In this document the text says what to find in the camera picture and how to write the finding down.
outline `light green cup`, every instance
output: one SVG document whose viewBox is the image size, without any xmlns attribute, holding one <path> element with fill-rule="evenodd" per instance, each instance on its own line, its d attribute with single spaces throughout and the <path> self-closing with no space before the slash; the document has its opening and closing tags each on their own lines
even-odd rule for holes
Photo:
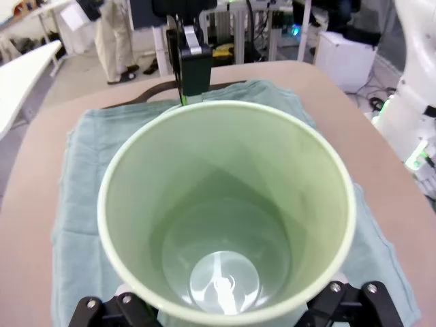
<svg viewBox="0 0 436 327">
<path fill-rule="evenodd" d="M 350 177 L 314 129 L 267 106 L 204 102 L 137 131 L 99 192 L 103 248 L 144 301 L 199 324 L 283 315 L 340 269 Z"/>
</svg>

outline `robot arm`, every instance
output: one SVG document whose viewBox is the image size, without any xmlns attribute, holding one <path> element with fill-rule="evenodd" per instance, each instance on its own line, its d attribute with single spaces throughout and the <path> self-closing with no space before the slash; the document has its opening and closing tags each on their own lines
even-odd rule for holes
<svg viewBox="0 0 436 327">
<path fill-rule="evenodd" d="M 203 38 L 199 15 L 216 7 L 217 0 L 153 0 L 152 5 L 157 16 L 175 21 L 166 36 L 181 102 L 197 102 L 208 91 L 212 70 L 212 50 Z"/>
<path fill-rule="evenodd" d="M 416 170 L 411 155 L 424 151 L 436 136 L 436 2 L 395 0 L 395 5 L 405 34 L 406 66 L 374 125 L 399 158 L 413 162 L 408 166 Z"/>
</svg>

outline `table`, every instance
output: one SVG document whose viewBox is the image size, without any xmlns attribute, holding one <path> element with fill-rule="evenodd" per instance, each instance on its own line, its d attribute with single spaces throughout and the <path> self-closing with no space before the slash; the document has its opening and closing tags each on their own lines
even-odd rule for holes
<svg viewBox="0 0 436 327">
<path fill-rule="evenodd" d="M 46 40 L 46 44 L 50 43 L 50 40 L 48 38 L 48 32 L 46 29 L 46 25 L 44 25 L 44 20 L 42 18 L 42 15 L 46 12 L 50 12 L 50 15 L 52 16 L 53 22 L 54 22 L 54 26 L 56 27 L 57 32 L 59 33 L 59 37 L 62 40 L 62 35 L 61 35 L 61 30 L 59 28 L 59 24 L 57 22 L 57 18 L 56 18 L 56 14 L 55 9 L 58 7 L 63 7 L 65 5 L 67 5 L 68 3 L 71 3 L 73 0 L 54 0 L 51 3 L 47 3 L 46 5 L 43 5 L 35 10 L 33 10 L 28 17 L 29 18 L 34 18 L 34 17 L 38 17 L 38 19 L 40 20 L 40 24 L 41 24 L 41 28 L 42 31 L 44 32 L 44 39 Z M 65 61 L 65 58 L 62 57 L 60 60 L 57 60 L 56 55 L 53 56 L 52 58 L 53 60 L 53 64 L 54 64 L 54 69 L 51 72 L 50 76 L 54 77 L 57 72 L 59 71 L 59 69 L 61 68 L 63 62 Z"/>
<path fill-rule="evenodd" d="M 55 41 L 0 67 L 0 140 L 10 130 L 23 102 L 62 47 Z"/>
<path fill-rule="evenodd" d="M 3 31 L 6 31 L 10 27 L 12 27 L 15 24 L 17 24 L 18 22 L 24 21 L 24 20 L 26 20 L 28 18 L 38 17 L 39 20 L 40 20 L 42 31 L 44 32 L 44 39 L 46 40 L 46 44 L 49 44 L 50 40 L 48 38 L 48 32 L 47 32 L 46 26 L 44 25 L 44 21 L 42 19 L 42 14 L 44 14 L 45 12 L 50 12 L 51 16 L 53 18 L 56 30 L 59 32 L 59 37 L 62 40 L 61 32 L 60 32 L 60 29 L 59 29 L 59 26 L 58 26 L 56 15 L 54 13 L 54 9 L 57 8 L 57 7 L 61 7 L 61 6 L 67 5 L 71 1 L 73 1 L 73 0 L 55 0 L 52 3 L 43 5 L 42 7 L 36 8 L 34 10 L 31 10 L 30 12 L 26 12 L 26 14 L 24 14 L 24 15 L 14 17 L 14 19 L 11 20 L 9 23 L 7 23 L 6 25 L 3 25 L 3 26 L 0 27 L 0 33 L 3 32 Z M 53 69 L 53 71 L 52 71 L 52 73 L 50 75 L 52 77 L 54 77 L 56 75 L 56 73 L 58 72 L 59 68 L 61 67 L 61 65 L 63 63 L 63 59 L 58 61 L 56 59 L 56 53 L 54 53 L 52 55 L 52 62 L 54 64 L 54 69 Z"/>
<path fill-rule="evenodd" d="M 312 65 L 274 61 L 212 70 L 212 84 L 246 79 L 269 80 L 293 89 L 300 97 L 352 178 L 362 185 L 380 228 L 394 244 L 422 311 L 418 326 L 434 326 L 436 216 L 388 143 L 355 104 Z M 32 122 L 0 214 L 0 326 L 51 325 L 50 233 L 57 211 L 66 133 L 85 110 L 127 102 L 171 80 L 174 76 L 120 85 L 48 108 Z M 177 97 L 176 91 L 166 91 L 152 100 Z"/>
</svg>

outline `cup rim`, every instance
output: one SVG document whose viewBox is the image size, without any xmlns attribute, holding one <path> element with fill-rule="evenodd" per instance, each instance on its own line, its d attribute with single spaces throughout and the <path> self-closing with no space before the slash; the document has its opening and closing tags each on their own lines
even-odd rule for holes
<svg viewBox="0 0 436 327">
<path fill-rule="evenodd" d="M 116 170 L 121 158 L 124 156 L 126 151 L 130 146 L 135 143 L 143 134 L 148 130 L 152 129 L 154 126 L 160 124 L 162 121 L 173 119 L 174 117 L 196 110 L 202 110 L 205 108 L 215 107 L 215 106 L 238 106 L 239 108 L 245 108 L 248 110 L 263 110 L 269 114 L 273 114 L 282 119 L 286 119 L 289 122 L 299 126 L 307 133 L 309 133 L 315 140 L 317 140 L 324 149 L 328 152 L 331 159 L 335 162 L 339 173 L 342 177 L 343 186 L 347 195 L 347 226 L 345 227 L 345 233 L 343 235 L 343 240 L 339 246 L 339 250 L 334 256 L 331 263 L 327 268 L 314 280 L 307 288 L 301 292 L 293 295 L 292 297 L 263 309 L 258 309 L 255 311 L 248 311 L 246 313 L 241 313 L 240 315 L 217 315 L 206 312 L 197 311 L 183 305 L 178 305 L 172 301 L 166 300 L 164 297 L 156 294 L 152 290 L 148 289 L 143 285 L 130 271 L 126 268 L 123 261 L 118 256 L 112 241 L 110 240 L 108 225 L 106 223 L 106 195 L 110 180 L 112 175 Z M 98 199 L 97 199 L 97 225 L 99 230 L 99 235 L 101 242 L 108 256 L 108 259 L 119 277 L 128 284 L 133 290 L 133 292 L 142 298 L 145 302 L 152 305 L 153 307 L 166 312 L 167 314 L 186 320 L 189 322 L 194 322 L 197 324 L 215 325 L 215 326 L 225 326 L 225 325 L 245 325 L 254 324 L 258 322 L 265 322 L 267 320 L 275 319 L 276 317 L 285 315 L 286 313 L 298 308 L 300 305 L 305 305 L 307 301 L 311 300 L 314 296 L 319 294 L 328 283 L 333 278 L 334 274 L 337 273 L 345 261 L 345 258 L 351 247 L 354 231 L 356 228 L 356 199 L 354 197 L 354 188 L 352 180 L 348 174 L 345 164 L 342 162 L 338 153 L 333 149 L 333 147 L 327 142 L 327 140 L 321 136 L 316 130 L 307 124 L 303 123 L 299 119 L 290 114 L 286 114 L 278 109 L 271 108 L 269 106 L 255 104 L 251 102 L 242 101 L 209 101 L 200 102 L 197 104 L 192 104 L 188 106 L 183 106 L 180 108 L 175 108 L 174 110 L 169 110 L 165 114 L 160 115 L 156 119 L 147 123 L 136 131 L 116 152 L 115 156 L 112 158 L 108 165 L 108 168 L 104 174 Z"/>
</svg>

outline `shoe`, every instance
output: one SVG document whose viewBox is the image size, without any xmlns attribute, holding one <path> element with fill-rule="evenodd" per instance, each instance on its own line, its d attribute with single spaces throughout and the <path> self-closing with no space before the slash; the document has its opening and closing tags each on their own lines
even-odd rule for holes
<svg viewBox="0 0 436 327">
<path fill-rule="evenodd" d="M 130 82 L 131 80 L 134 80 L 136 78 L 136 75 L 133 73 L 124 72 L 121 74 L 121 78 L 117 82 L 108 82 L 108 85 L 116 85 L 121 83 Z"/>
</svg>

